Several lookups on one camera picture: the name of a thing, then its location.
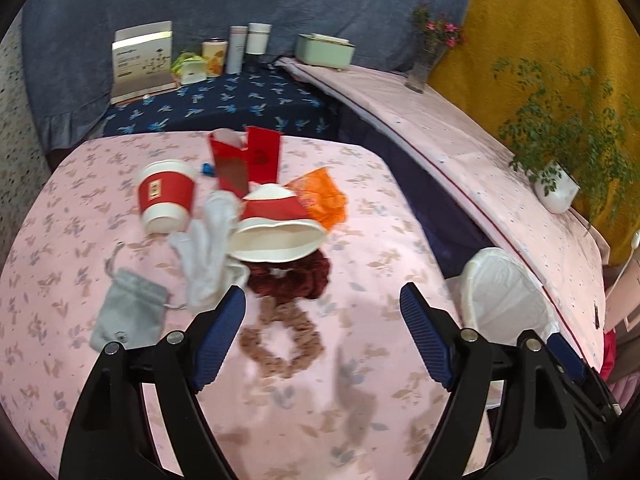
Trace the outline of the grey drawstring pouch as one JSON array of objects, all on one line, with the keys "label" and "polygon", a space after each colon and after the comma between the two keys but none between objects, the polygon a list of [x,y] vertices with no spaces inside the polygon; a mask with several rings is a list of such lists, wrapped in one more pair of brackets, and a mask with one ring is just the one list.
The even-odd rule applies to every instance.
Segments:
[{"label": "grey drawstring pouch", "polygon": [[116,269],[116,257],[124,247],[123,242],[118,242],[104,262],[104,271],[111,285],[89,340],[89,346],[96,352],[101,352],[110,342],[118,342],[126,349],[157,344],[166,312],[186,307],[185,304],[171,304],[170,293],[165,286],[123,266]]}]

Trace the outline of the white cloth glove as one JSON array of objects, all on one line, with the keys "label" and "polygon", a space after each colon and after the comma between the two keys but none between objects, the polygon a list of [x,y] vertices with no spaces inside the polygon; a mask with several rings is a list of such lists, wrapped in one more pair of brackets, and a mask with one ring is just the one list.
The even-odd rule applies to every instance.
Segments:
[{"label": "white cloth glove", "polygon": [[244,288],[250,270],[228,255],[229,237],[238,223],[240,201],[228,191],[215,191],[203,205],[203,218],[192,219],[186,232],[168,236],[186,278],[186,310],[213,310],[235,285]]}]

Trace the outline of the beige polka dot scrunchie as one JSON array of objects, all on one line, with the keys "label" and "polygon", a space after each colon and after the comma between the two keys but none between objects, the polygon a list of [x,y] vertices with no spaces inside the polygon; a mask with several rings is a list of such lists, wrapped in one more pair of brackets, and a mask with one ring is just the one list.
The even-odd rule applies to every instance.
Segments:
[{"label": "beige polka dot scrunchie", "polygon": [[295,301],[278,304],[272,297],[260,300],[257,321],[240,330],[239,344],[262,377],[283,379],[308,370],[324,351],[308,313]]}]

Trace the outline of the dark red velvet scrunchie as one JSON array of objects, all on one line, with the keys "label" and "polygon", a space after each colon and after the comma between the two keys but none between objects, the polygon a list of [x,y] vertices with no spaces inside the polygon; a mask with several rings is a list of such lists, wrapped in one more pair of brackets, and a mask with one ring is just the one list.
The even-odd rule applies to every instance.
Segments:
[{"label": "dark red velvet scrunchie", "polygon": [[331,263],[321,250],[290,262],[247,263],[248,288],[258,296],[271,297],[276,304],[298,298],[318,299],[329,284]]}]

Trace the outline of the red white paper cup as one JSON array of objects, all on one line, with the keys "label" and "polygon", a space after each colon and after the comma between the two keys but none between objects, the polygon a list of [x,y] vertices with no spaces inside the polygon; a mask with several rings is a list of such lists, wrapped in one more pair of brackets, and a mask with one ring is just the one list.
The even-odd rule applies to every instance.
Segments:
[{"label": "red white paper cup", "polygon": [[138,206],[146,235],[185,231],[194,204],[198,172],[187,162],[151,162],[139,174]]}]

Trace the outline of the squashed red paper cup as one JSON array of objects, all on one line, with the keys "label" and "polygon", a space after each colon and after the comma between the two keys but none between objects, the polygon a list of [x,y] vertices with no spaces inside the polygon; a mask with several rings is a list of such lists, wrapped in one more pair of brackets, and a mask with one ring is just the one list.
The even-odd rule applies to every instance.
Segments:
[{"label": "squashed red paper cup", "polygon": [[291,262],[318,250],[327,235],[293,191],[262,184],[241,200],[228,254],[244,262]]}]

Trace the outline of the orange plastic bag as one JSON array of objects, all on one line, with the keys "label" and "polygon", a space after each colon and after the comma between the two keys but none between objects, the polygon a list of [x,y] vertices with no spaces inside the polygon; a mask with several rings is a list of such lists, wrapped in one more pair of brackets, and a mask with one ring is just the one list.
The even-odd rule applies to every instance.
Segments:
[{"label": "orange plastic bag", "polygon": [[337,188],[326,167],[293,179],[285,187],[295,193],[309,217],[327,231],[346,220],[347,197]]}]

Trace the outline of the blue wrapper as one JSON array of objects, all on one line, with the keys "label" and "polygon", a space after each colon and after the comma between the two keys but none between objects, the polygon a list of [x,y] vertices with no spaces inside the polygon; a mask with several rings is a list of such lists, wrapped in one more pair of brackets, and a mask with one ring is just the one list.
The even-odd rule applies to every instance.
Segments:
[{"label": "blue wrapper", "polygon": [[206,177],[216,177],[215,167],[209,162],[204,162],[204,164],[201,166],[201,173]]}]

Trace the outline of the red card envelope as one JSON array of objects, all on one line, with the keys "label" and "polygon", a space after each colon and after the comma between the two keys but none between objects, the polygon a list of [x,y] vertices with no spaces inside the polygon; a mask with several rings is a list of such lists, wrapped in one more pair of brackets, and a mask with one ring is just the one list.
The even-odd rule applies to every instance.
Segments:
[{"label": "red card envelope", "polygon": [[219,128],[209,133],[218,188],[242,198],[250,184],[277,183],[281,133],[248,126],[244,133]]}]

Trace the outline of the white lined trash bin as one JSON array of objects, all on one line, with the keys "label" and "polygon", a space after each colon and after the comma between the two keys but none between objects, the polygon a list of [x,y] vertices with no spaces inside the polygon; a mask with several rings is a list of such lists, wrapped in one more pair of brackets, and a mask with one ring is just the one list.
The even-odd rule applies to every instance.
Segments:
[{"label": "white lined trash bin", "polygon": [[514,346],[526,330],[543,340],[560,330],[541,281],[501,248],[481,249],[446,284],[462,324],[491,342]]}]

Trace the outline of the pink dotted shelf cloth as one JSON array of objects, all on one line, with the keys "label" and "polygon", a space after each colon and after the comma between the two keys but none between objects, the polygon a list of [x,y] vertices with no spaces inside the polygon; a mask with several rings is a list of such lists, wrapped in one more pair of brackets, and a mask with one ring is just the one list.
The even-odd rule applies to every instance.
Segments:
[{"label": "pink dotted shelf cloth", "polygon": [[605,294],[598,239],[574,210],[552,214],[512,154],[431,88],[357,65],[347,70],[280,58],[277,66],[347,105],[425,170],[498,247],[524,263],[558,316],[564,336],[594,368],[604,358]]}]

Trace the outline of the green plant white pot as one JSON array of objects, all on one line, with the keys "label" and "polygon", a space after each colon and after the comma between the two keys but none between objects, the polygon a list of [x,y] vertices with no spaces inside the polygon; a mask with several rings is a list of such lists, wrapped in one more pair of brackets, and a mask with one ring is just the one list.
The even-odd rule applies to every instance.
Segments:
[{"label": "green plant white pot", "polygon": [[614,220],[639,203],[639,104],[592,67],[569,70],[559,61],[498,58],[492,76],[510,77],[525,99],[498,127],[513,153],[510,167],[548,196],[565,172],[578,185],[585,216]]}]

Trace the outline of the glass vase pink flowers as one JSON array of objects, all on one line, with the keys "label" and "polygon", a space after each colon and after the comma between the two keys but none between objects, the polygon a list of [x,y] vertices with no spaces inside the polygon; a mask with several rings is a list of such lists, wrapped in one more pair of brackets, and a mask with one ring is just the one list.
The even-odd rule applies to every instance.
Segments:
[{"label": "glass vase pink flowers", "polygon": [[422,93],[426,88],[428,76],[442,55],[462,44],[463,29],[445,14],[431,14],[426,3],[420,3],[414,8],[411,23],[416,48],[405,86],[416,93]]}]

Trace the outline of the green yellow snack packet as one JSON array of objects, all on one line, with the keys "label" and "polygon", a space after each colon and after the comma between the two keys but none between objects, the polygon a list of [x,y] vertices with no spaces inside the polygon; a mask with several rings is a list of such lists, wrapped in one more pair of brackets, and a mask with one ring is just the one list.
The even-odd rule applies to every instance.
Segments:
[{"label": "green yellow snack packet", "polygon": [[182,86],[198,84],[207,79],[207,62],[193,52],[182,52],[172,62],[171,71]]}]

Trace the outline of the navy floral cloth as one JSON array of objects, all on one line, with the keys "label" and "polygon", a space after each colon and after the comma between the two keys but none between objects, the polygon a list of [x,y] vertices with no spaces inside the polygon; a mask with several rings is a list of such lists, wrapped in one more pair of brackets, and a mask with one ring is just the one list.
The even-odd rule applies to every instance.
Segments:
[{"label": "navy floral cloth", "polygon": [[321,140],[336,137],[333,102],[281,67],[260,66],[254,73],[209,78],[177,90],[112,105],[104,117],[104,136],[166,132],[243,131],[256,126],[287,136]]}]

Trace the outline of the white booklet display box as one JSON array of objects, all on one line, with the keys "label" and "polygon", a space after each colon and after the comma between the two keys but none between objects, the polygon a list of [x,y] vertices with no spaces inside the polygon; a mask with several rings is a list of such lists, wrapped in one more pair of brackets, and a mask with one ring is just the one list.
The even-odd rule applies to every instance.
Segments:
[{"label": "white booklet display box", "polygon": [[171,73],[171,47],[172,21],[115,32],[111,104],[177,88],[177,81]]}]

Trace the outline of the orange floral tin can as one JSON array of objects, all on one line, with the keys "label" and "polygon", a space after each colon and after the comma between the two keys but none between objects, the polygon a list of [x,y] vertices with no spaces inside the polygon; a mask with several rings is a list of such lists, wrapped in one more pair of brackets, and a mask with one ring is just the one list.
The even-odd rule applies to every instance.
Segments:
[{"label": "orange floral tin can", "polygon": [[209,77],[219,77],[224,71],[224,61],[228,49],[228,41],[210,38],[202,43],[202,58],[206,62],[206,74]]}]

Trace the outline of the mint green tissue box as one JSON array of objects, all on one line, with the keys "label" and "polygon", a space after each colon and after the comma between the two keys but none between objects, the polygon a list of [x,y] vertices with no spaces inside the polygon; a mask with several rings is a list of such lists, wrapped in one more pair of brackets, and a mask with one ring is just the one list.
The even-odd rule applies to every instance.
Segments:
[{"label": "mint green tissue box", "polygon": [[349,40],[321,34],[299,34],[295,47],[298,62],[334,70],[349,68],[354,53]]}]

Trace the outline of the white cylindrical jar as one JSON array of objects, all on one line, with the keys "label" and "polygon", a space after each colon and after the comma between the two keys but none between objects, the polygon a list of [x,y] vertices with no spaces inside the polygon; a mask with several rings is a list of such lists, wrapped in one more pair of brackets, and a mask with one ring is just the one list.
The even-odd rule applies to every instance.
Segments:
[{"label": "white cylindrical jar", "polygon": [[249,55],[264,55],[267,51],[271,25],[251,22],[247,26],[245,52]]}]

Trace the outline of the tall white bottle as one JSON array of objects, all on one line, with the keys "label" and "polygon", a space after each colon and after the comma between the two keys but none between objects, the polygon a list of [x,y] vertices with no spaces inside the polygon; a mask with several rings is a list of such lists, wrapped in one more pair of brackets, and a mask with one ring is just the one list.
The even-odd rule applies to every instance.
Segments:
[{"label": "tall white bottle", "polygon": [[246,26],[231,26],[226,59],[226,73],[238,74],[242,70],[247,37]]}]

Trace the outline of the blue velvet backdrop cloth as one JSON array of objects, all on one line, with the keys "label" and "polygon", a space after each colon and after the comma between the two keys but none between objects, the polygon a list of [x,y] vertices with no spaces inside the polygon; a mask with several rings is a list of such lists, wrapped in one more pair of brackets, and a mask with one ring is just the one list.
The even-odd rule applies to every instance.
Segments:
[{"label": "blue velvet backdrop cloth", "polygon": [[23,62],[40,144],[71,148],[105,114],[119,29],[171,22],[172,50],[181,53],[234,25],[266,23],[270,58],[291,53],[302,32],[320,32],[349,40],[360,66],[403,70],[412,57],[411,13],[422,3],[461,22],[470,0],[27,0]]}]

